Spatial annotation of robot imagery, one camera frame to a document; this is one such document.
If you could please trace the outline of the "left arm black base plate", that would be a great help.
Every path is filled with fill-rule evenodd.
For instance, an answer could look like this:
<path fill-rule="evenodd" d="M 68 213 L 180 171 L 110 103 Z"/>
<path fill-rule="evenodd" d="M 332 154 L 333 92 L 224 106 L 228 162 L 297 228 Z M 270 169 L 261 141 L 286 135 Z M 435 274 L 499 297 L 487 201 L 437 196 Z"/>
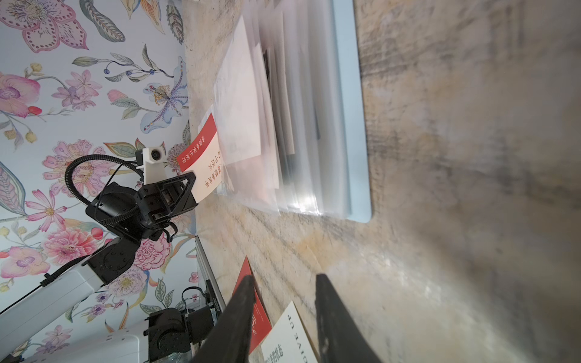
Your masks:
<path fill-rule="evenodd" d="M 154 312 L 147 318 L 148 361 L 157 362 L 174 353 L 186 353 L 207 339 L 222 314 L 215 290 L 206 281 L 206 288 L 188 287 L 203 297 L 205 305 L 199 309 L 168 308 Z"/>

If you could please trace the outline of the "cream card red top band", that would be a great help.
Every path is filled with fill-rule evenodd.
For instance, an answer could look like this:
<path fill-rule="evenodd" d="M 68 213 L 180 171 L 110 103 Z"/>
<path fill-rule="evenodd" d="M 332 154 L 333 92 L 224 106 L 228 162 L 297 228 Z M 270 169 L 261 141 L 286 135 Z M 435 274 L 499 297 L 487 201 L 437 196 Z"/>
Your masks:
<path fill-rule="evenodd" d="M 224 171 L 213 113 L 206 115 L 205 124 L 195 140 L 177 158 L 182 173 L 193 172 L 192 194 L 199 204 L 222 184 Z"/>

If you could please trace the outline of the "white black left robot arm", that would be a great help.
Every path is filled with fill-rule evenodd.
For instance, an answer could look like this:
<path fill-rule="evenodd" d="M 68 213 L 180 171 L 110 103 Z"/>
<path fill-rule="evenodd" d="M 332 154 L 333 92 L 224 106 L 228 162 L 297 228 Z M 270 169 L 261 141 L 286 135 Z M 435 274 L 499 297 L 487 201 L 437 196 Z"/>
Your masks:
<path fill-rule="evenodd" d="M 45 276 L 39 286 L 1 312 L 1 357 L 11 361 L 12 352 L 75 304 L 128 271 L 146 239 L 164 235 L 171 242 L 178 229 L 173 218 L 193 210 L 196 176 L 186 172 L 167 178 L 162 151 L 145 148 L 130 162 L 103 154 L 90 154 L 72 161 L 64 172 L 69 192 L 86 205 L 86 214 L 115 234 L 115 239 L 87 257 L 78 257 Z M 139 190 L 117 183 L 106 185 L 93 200 L 87 200 L 74 183 L 74 172 L 83 163 L 106 161 L 139 175 Z"/>

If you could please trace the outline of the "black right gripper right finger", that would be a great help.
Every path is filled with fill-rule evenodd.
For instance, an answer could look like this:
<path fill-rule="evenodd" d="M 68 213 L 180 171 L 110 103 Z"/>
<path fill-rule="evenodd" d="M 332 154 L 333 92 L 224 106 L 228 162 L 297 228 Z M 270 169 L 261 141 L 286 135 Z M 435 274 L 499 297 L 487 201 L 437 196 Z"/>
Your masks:
<path fill-rule="evenodd" d="M 381 362 L 325 274 L 316 275 L 316 322 L 321 362 Z"/>

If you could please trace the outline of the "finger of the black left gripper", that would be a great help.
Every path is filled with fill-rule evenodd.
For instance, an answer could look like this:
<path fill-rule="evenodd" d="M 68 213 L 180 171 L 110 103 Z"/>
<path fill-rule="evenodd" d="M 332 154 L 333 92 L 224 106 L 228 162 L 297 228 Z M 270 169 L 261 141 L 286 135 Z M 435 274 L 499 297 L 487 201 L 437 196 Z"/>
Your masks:
<path fill-rule="evenodd" d="M 195 174 L 186 172 L 157 183 L 157 190 L 166 213 L 187 213 L 198 205 L 192 194 L 195 181 Z"/>

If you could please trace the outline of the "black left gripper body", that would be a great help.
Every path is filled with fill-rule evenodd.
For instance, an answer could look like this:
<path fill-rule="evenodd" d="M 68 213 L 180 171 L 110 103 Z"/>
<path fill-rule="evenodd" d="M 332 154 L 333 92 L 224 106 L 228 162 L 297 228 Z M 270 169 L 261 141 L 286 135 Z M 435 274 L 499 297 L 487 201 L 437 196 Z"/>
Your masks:
<path fill-rule="evenodd" d="M 86 207 L 87 216 L 114 234 L 129 240 L 172 240 L 179 231 L 173 221 L 185 213 L 166 213 L 157 183 L 139 190 L 118 185 L 107 186 Z"/>

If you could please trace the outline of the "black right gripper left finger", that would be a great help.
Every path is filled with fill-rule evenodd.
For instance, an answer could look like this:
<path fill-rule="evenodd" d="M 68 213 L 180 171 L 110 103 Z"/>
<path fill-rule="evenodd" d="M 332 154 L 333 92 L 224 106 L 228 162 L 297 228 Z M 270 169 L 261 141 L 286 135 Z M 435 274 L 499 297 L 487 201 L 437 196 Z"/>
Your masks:
<path fill-rule="evenodd" d="M 255 302 L 254 277 L 247 275 L 191 362 L 249 362 Z"/>

